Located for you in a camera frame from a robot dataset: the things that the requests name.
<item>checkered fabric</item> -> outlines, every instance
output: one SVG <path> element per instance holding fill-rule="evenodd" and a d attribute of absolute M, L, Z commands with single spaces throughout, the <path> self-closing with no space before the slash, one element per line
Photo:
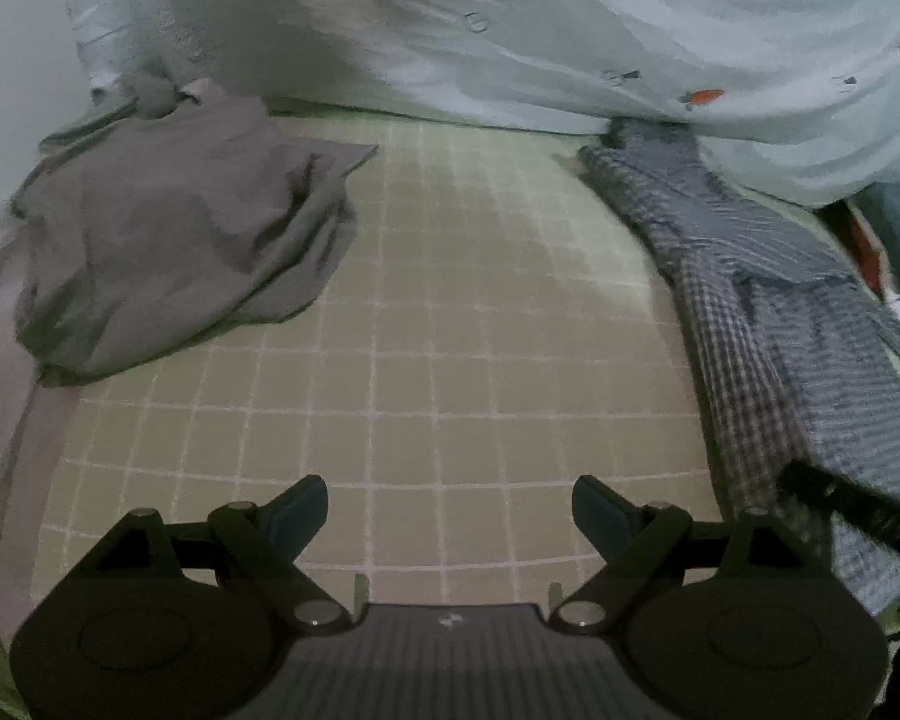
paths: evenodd
<path fill-rule="evenodd" d="M 797 223 L 711 175 L 682 127 L 627 122 L 616 148 L 585 146 L 595 188 L 646 240 L 696 347 L 717 457 L 735 512 L 773 509 L 872 613 L 900 596 L 900 556 L 839 517 L 780 507 L 793 458 L 900 498 L 900 324 Z"/>

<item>circular pad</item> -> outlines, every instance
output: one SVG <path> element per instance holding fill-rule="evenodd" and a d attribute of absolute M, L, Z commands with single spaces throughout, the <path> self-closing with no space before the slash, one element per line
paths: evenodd
<path fill-rule="evenodd" d="M 880 628 L 831 579 L 712 579 L 634 613 L 626 649 L 650 694 L 681 716 L 866 716 L 886 673 Z"/>
<path fill-rule="evenodd" d="M 10 651 L 34 716 L 53 720 L 221 717 L 273 659 L 259 601 L 185 579 L 63 581 Z"/>

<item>metal screw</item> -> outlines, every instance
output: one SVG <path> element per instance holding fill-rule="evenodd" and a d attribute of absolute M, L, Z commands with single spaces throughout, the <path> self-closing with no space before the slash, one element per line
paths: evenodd
<path fill-rule="evenodd" d="M 592 628 L 607 618 L 604 608 L 593 601 L 570 601 L 557 609 L 557 615 L 574 628 Z"/>
<path fill-rule="evenodd" d="M 308 628 L 322 628 L 340 619 L 343 608 L 336 601 L 314 598 L 298 604 L 293 616 Z"/>

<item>clothing pile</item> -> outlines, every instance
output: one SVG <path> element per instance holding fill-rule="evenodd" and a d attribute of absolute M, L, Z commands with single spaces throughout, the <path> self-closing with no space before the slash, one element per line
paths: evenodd
<path fill-rule="evenodd" d="M 37 388 L 101 378 L 313 301 L 375 146 L 292 138 L 258 98 L 127 74 L 0 207 L 0 480 Z"/>
<path fill-rule="evenodd" d="M 883 346 L 900 356 L 900 322 L 824 242 L 711 175 L 686 128 L 626 122 L 581 159 L 673 285 L 718 490 L 735 512 L 775 511 L 878 613 L 900 596 L 900 556 L 778 504 L 775 479 L 802 458 L 900 498 L 900 379 Z"/>

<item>grid pattern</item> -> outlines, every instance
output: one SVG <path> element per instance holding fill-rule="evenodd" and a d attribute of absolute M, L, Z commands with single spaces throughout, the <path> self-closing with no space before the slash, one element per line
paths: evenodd
<path fill-rule="evenodd" d="M 582 473 L 719 518 L 677 317 L 578 178 L 586 142 L 366 114 L 286 132 L 380 143 L 348 180 L 356 241 L 326 291 L 89 386 L 50 490 L 35 598 L 124 512 L 203 519 L 306 473 L 330 517 L 299 565 L 352 608 L 546 605 L 600 566 Z"/>

